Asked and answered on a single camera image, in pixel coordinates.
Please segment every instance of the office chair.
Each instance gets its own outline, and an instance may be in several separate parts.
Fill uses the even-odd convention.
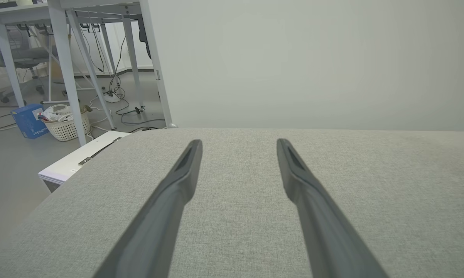
[[[35,89],[40,95],[44,95],[45,88],[43,82],[37,76],[33,67],[49,61],[48,51],[42,47],[31,48],[27,32],[19,30],[16,27],[8,28],[8,34],[15,67],[29,69],[32,75],[32,80],[20,84],[22,94],[24,95],[32,89]],[[57,56],[57,48],[55,46],[52,46],[52,54]],[[2,53],[0,52],[0,67],[5,66]],[[4,91],[4,93],[2,93],[1,102],[9,102],[9,97],[11,96],[13,96],[12,89]]]

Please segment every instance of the gray fabric upholstery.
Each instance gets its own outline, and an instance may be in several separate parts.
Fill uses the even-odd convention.
[[[0,247],[0,277],[90,277],[192,139],[203,156],[170,277],[309,277],[276,139],[289,139],[391,277],[464,277],[464,132],[171,129],[116,142]]]

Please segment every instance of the chair wheel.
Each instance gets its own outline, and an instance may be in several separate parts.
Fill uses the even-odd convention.
[[[42,87],[42,86],[36,86],[36,91],[37,91],[40,95],[44,95],[44,94],[45,94],[45,90],[43,90],[43,87]]]

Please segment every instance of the cardboard box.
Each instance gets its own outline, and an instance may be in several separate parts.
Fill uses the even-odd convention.
[[[43,112],[41,104],[29,104],[11,111],[11,114],[24,137],[35,139],[49,133],[45,124],[38,119],[38,113]]]

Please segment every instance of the white laundry basket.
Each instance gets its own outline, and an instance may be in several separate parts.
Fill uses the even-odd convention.
[[[56,110],[60,114],[68,115],[71,114],[70,106],[66,105],[59,105],[65,106],[63,109]],[[81,118],[83,120],[83,129],[84,134],[87,134],[91,130],[91,126],[89,125],[88,119],[88,111],[86,108],[81,109]],[[78,137],[76,127],[74,126],[74,119],[70,119],[68,121],[59,122],[59,121],[45,121],[42,119],[42,122],[45,123],[50,133],[59,141],[69,141]]]

